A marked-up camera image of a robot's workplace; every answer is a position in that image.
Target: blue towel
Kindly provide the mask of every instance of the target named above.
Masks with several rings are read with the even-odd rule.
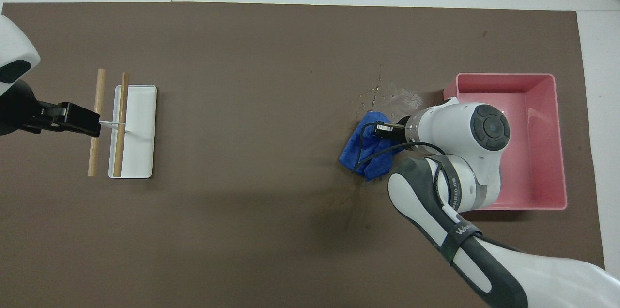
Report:
[[[381,112],[368,112],[361,119],[357,128],[355,128],[354,133],[349,138],[347,145],[345,146],[344,151],[342,151],[341,157],[339,158],[339,162],[343,164],[347,169],[353,170],[355,167],[355,161],[357,160],[357,154],[359,151],[359,134],[361,133],[361,128],[363,125],[368,123],[373,123],[375,121],[382,121],[384,123],[389,123],[390,120],[385,114]],[[364,129],[364,139],[361,147],[361,156],[359,156],[359,160],[363,160],[364,158],[372,155],[375,152],[381,151],[382,149],[386,149],[387,147],[396,145],[397,142],[394,142],[389,139],[382,139],[373,134],[374,127],[369,125]],[[363,175],[366,177],[366,181],[370,181],[379,176],[383,176],[389,173],[392,168],[392,159],[394,158],[394,154],[402,151],[403,149],[396,149],[393,151],[389,151],[385,154],[372,158],[370,162],[366,162],[363,165],[360,165],[358,169],[355,171],[356,173]]]

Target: black cable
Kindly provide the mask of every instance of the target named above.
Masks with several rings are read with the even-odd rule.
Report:
[[[355,168],[353,169],[352,172],[355,172],[355,170],[357,170],[357,166],[359,165],[359,158],[361,158],[361,143],[364,140],[364,130],[366,129],[366,127],[369,127],[370,125],[383,125],[384,123],[382,121],[375,121],[373,123],[367,123],[364,124],[363,127],[361,127],[361,132],[359,133],[359,149],[357,151],[357,159],[355,160]]]
[[[363,165],[364,163],[366,163],[367,161],[371,160],[372,158],[376,158],[377,156],[380,156],[381,154],[385,154],[389,151],[393,151],[395,149],[399,149],[399,148],[405,148],[405,147],[414,147],[414,146],[427,146],[427,147],[431,147],[432,149],[436,150],[437,152],[439,152],[442,155],[446,155],[446,153],[439,147],[437,147],[436,145],[433,144],[429,144],[427,142],[407,142],[404,144],[397,144],[391,147],[387,147],[386,149],[383,149],[381,151],[378,151],[374,154],[371,154],[369,156],[367,156],[366,158],[364,158],[364,160],[362,160],[361,162],[358,162],[357,164],[355,164],[352,172],[355,172],[357,170],[357,168],[359,167],[359,165]]]

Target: brown surface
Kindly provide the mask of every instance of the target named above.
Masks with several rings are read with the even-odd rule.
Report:
[[[159,98],[149,180],[107,178],[107,130],[95,178],[87,136],[0,138],[0,306],[484,306],[394,210],[385,179],[364,183],[337,163],[366,110],[435,104],[458,72],[556,76],[569,193],[565,211],[467,217],[525,251],[603,265],[574,12],[80,3],[3,13],[42,57],[25,77],[39,100],[90,106],[99,67],[155,84]]]

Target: white tray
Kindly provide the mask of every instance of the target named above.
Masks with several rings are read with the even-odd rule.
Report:
[[[114,92],[113,121],[118,121],[120,85]],[[114,177],[114,156],[117,129],[112,129],[110,142],[110,178],[149,178],[153,174],[153,147],[155,147],[155,85],[130,85],[127,92],[127,119],[124,135],[123,165],[120,176]]]

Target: black button panel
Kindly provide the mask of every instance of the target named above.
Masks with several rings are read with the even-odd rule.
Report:
[[[471,132],[478,144],[489,151],[499,151],[510,140],[510,125],[499,109],[478,105],[471,116]]]

